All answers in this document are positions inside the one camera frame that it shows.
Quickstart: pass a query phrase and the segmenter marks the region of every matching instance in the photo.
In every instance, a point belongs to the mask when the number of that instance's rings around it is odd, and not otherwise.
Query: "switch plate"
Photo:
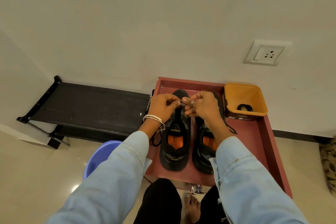
[[[254,40],[243,63],[277,66],[280,60],[289,53],[291,46],[290,41]]]

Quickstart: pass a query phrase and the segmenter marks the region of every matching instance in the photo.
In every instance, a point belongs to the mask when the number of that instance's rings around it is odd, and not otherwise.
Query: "yellow bin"
[[[224,92],[227,118],[255,120],[268,112],[261,89],[256,85],[229,82],[225,84]],[[250,105],[253,111],[237,110],[240,104]]]

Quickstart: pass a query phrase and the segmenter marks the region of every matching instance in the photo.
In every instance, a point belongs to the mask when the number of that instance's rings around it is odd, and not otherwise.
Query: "orange insole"
[[[216,144],[216,141],[214,138],[208,137],[208,136],[204,136],[203,137],[203,143],[210,147],[211,149],[213,149],[214,151],[217,150],[218,146]]]
[[[183,146],[183,136],[168,135],[168,143],[177,150]]]

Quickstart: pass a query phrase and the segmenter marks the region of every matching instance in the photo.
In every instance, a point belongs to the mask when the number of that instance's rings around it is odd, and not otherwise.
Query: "red tray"
[[[216,92],[221,97],[224,94],[224,84],[159,77],[155,86],[154,96],[173,93],[177,89],[184,89],[190,96],[201,90]],[[237,131],[237,137],[267,168],[283,191],[292,197],[268,117],[264,116],[260,120],[255,121],[226,119],[226,122]],[[195,119],[191,118],[189,161],[182,171],[168,171],[164,169],[160,163],[160,146],[154,147],[150,144],[147,158],[151,159],[153,163],[147,169],[146,175],[186,183],[214,186],[214,176],[199,172],[193,165],[191,156],[196,131]]]

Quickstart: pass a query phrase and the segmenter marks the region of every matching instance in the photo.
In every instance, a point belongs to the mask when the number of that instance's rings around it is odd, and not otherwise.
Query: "light blue sleeve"
[[[118,224],[134,206],[146,159],[148,136],[137,131],[123,141],[69,196],[47,224]]]
[[[308,223],[292,199],[237,137],[210,159],[219,196],[233,224]]]

